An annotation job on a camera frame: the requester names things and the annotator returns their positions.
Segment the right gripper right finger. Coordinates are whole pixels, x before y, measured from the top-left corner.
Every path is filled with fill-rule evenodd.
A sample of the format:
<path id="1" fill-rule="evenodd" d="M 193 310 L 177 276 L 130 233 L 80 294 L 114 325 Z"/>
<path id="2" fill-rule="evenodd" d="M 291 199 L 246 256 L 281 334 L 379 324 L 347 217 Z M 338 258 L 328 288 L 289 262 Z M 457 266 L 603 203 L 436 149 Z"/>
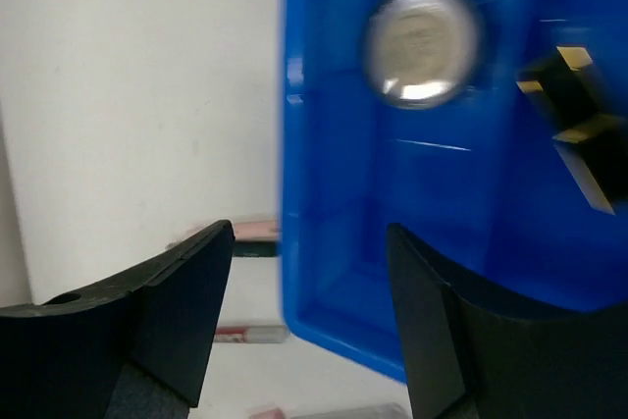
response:
<path id="1" fill-rule="evenodd" d="M 623 418 L 627 306 L 522 295 L 387 229 L 392 303 L 416 418 Z"/>

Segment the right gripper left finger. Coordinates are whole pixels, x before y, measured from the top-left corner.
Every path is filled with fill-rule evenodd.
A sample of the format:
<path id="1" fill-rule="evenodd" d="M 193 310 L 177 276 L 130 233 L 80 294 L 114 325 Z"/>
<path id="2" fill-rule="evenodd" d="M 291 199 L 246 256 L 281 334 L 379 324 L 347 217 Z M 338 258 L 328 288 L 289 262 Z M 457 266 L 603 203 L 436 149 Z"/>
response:
<path id="1" fill-rule="evenodd" d="M 235 236 L 222 220 L 43 304 L 1 311 L 5 418 L 185 418 L 201 396 Z"/>

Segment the pink highlighter stick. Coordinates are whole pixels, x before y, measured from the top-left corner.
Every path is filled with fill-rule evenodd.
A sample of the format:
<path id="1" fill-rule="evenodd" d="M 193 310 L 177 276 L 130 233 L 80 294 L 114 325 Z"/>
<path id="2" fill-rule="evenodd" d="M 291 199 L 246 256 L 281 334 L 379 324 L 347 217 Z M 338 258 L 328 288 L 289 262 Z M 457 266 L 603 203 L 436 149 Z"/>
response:
<path id="1" fill-rule="evenodd" d="M 233 228 L 238 241 L 277 241 L 281 234 L 278 219 L 271 216 L 233 221 Z"/>

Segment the blue plastic organizer tray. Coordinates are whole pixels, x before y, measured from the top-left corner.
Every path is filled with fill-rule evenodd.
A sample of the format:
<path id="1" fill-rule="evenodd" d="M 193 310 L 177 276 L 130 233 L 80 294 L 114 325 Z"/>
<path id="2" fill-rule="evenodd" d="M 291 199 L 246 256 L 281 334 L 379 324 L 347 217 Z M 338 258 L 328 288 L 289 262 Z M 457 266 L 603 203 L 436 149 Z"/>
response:
<path id="1" fill-rule="evenodd" d="M 559 45 L 591 54 L 627 112 L 627 0 L 472 0 L 486 29 L 476 76 L 428 110 L 368 84 L 364 28 L 382 0 L 285 0 L 283 313 L 298 337 L 396 380 L 405 373 L 386 229 L 577 311 L 627 296 L 627 205 L 592 208 L 520 91 Z"/>

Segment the black gold lipstick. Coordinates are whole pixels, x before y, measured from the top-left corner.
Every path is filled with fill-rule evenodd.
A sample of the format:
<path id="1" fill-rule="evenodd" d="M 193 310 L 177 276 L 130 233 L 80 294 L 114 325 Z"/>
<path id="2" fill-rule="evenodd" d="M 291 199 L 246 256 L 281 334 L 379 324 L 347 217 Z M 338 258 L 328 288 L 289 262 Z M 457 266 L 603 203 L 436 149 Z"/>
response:
<path id="1" fill-rule="evenodd" d="M 606 104 L 593 58 L 583 46 L 556 46 L 519 73 L 517 86 L 547 117 L 557 142 L 582 144 L 626 132 L 627 120 Z"/>
<path id="2" fill-rule="evenodd" d="M 595 114 L 552 137 L 570 175 L 597 211 L 615 214 L 627 199 L 627 124 L 620 117 Z"/>

